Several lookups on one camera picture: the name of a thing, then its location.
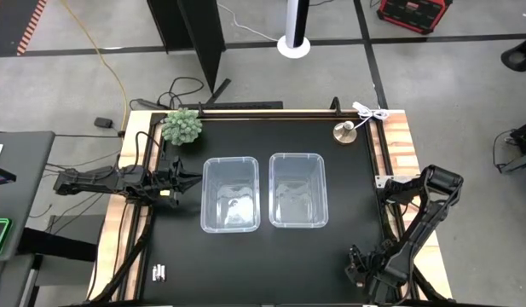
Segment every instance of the gray floor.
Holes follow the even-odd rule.
[[[270,37],[283,35],[286,0],[221,0],[240,24]],[[373,38],[415,37],[378,20],[376,8],[362,0]],[[71,1],[101,47],[159,45],[159,34],[144,1]],[[220,10],[227,42],[263,38],[235,28]],[[465,0],[454,3],[434,36],[526,32],[526,0]],[[350,0],[310,9],[309,38],[360,38]],[[460,203],[438,230],[453,295],[461,302],[526,306],[526,172],[503,176],[492,166],[492,142],[503,130],[526,122],[526,73],[500,63],[500,53],[516,41],[376,45],[390,108],[407,110],[421,166],[441,165],[465,177]],[[49,0],[28,49],[90,48],[57,0]],[[193,52],[106,55],[130,99],[155,100],[175,77],[202,78]],[[338,96],[376,107],[376,95],[361,45],[314,47],[302,60],[289,61],[275,49],[234,49],[223,54],[218,80],[233,83],[219,101],[282,100],[286,108],[327,108]],[[179,84],[178,91],[193,84]],[[205,101],[209,91],[186,97]],[[57,133],[112,134],[92,125],[95,116],[120,123],[122,96],[111,74],[93,55],[0,58],[0,130],[54,130]],[[55,141],[50,161],[76,164],[120,148],[119,141]],[[498,146],[498,159],[515,156]],[[108,165],[113,158],[91,166]],[[52,193],[45,178],[30,219],[43,229],[50,214],[61,214],[79,197]],[[103,214],[101,199],[89,214]],[[84,298],[86,287],[45,287],[38,306]]]

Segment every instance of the red case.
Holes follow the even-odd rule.
[[[425,35],[433,32],[450,4],[452,0],[382,0],[377,15]]]

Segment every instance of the black office chair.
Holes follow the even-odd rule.
[[[526,72],[526,40],[501,54],[501,61],[515,72]]]

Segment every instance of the white cable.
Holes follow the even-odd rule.
[[[363,119],[362,122],[360,122],[354,129],[357,129],[361,127],[365,122],[367,122],[370,118],[374,117],[376,119],[385,120],[390,116],[390,112],[386,109],[379,109],[379,110],[371,110],[368,107],[363,106],[359,102],[354,102],[352,107],[357,110],[357,114],[359,115],[360,119]]]
[[[217,3],[217,5],[218,5],[220,8],[226,9],[230,14],[232,14],[233,22],[234,22],[234,24],[235,24],[237,27],[242,28],[242,29],[245,29],[245,30],[250,31],[250,32],[253,32],[253,33],[255,33],[255,34],[257,34],[257,35],[260,35],[260,36],[262,36],[263,38],[269,39],[269,40],[271,40],[271,41],[274,41],[274,42],[277,42],[277,41],[278,41],[277,39],[274,39],[274,38],[268,37],[268,36],[262,34],[261,32],[257,32],[257,31],[255,31],[255,30],[251,29],[251,28],[248,27],[248,26],[242,26],[242,25],[239,24],[238,21],[236,20],[236,13],[235,13],[235,12],[233,12],[231,9],[227,8],[226,6],[224,6],[224,5],[220,4],[220,3]]]

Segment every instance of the green plant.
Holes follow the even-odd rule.
[[[202,122],[197,119],[198,111],[179,109],[168,113],[162,126],[162,136],[172,145],[193,142],[202,132]]]

